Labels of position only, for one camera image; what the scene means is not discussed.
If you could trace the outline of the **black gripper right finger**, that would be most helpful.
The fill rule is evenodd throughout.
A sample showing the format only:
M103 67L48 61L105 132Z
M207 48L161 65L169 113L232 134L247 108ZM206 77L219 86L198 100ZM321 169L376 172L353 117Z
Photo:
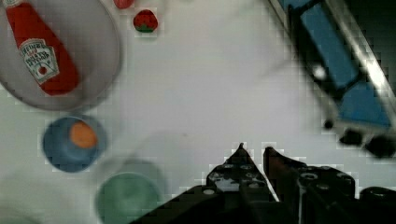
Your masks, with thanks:
M299 210L302 192L311 183L327 184L330 189L340 190L348 199L355 196L354 178L330 166L310 166L280 154L273 147L264 150L263 164L276 196L291 212Z

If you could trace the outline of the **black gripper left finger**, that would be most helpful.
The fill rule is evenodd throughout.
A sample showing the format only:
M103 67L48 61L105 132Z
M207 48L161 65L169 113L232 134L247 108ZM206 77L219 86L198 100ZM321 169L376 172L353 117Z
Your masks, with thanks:
M222 192L239 192L241 188L263 192L264 200L276 202L264 174L240 143L234 153L223 164L217 165L207 176L206 184Z

